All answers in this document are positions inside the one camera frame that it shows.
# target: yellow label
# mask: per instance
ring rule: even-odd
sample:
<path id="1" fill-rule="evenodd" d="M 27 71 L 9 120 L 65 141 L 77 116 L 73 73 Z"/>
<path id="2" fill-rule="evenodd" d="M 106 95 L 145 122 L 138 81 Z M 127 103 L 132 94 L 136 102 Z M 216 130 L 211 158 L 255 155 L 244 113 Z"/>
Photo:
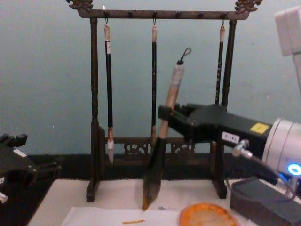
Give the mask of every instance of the yellow label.
<path id="1" fill-rule="evenodd" d="M 265 131 L 267 131 L 268 128 L 269 128 L 268 125 L 257 123 L 250 130 L 255 133 L 263 134 Z"/>

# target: orange dish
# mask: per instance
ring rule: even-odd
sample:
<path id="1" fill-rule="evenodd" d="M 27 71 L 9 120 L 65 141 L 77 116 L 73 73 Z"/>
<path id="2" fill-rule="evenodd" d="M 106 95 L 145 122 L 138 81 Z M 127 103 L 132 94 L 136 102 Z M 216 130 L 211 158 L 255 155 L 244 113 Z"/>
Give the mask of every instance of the orange dish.
<path id="1" fill-rule="evenodd" d="M 207 203 L 186 207 L 180 213 L 180 226 L 240 226 L 225 209 Z"/>

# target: blue light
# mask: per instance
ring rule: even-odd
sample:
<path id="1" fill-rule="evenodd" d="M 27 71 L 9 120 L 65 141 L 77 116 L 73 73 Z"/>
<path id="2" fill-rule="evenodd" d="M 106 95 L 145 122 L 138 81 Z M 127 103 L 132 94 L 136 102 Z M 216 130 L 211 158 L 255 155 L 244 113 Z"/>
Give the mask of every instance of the blue light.
<path id="1" fill-rule="evenodd" d="M 294 176 L 300 176 L 301 175 L 301 166 L 298 165 L 298 164 L 291 164 L 291 165 L 288 166 L 287 169 Z"/>

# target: white table surface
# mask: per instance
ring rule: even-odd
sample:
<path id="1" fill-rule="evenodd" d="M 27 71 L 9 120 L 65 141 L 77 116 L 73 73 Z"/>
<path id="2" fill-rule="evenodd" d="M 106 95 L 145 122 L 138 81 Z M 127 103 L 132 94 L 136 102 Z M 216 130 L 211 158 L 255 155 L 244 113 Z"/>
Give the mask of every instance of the white table surface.
<path id="1" fill-rule="evenodd" d="M 60 226 L 71 207 L 99 207 L 104 209 L 141 209 L 142 181 L 101 181 L 94 202 L 86 202 L 88 181 L 56 180 L 29 226 Z M 197 202 L 217 204 L 230 209 L 230 193 L 227 199 L 219 199 L 210 180 L 162 181 L 157 200 L 150 210 L 181 210 Z M 243 226 L 253 226 L 233 210 L 231 213 Z"/>

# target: blue-green wall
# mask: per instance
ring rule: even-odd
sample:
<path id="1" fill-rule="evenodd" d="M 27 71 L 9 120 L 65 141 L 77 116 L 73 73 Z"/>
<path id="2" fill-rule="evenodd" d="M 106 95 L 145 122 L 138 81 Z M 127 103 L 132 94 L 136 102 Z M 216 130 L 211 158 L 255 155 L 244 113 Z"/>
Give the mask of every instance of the blue-green wall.
<path id="1" fill-rule="evenodd" d="M 95 0 L 94 8 L 233 10 L 234 3 Z M 258 11 L 238 22 L 229 112 L 268 123 L 277 117 L 301 122 L 295 67 L 291 57 L 281 55 L 274 20 L 276 12 L 299 3 L 264 0 Z M 104 23 L 98 21 L 99 121 L 107 131 Z M 149 136 L 152 20 L 110 19 L 109 24 L 114 135 Z M 157 20 L 157 25 L 157 104 L 165 103 L 173 65 L 187 46 L 193 53 L 185 60 L 178 102 L 213 103 L 221 22 Z M 27 133 L 21 149 L 27 154 L 89 153 L 89 20 L 64 0 L 1 1 L 0 47 L 0 133 Z"/>

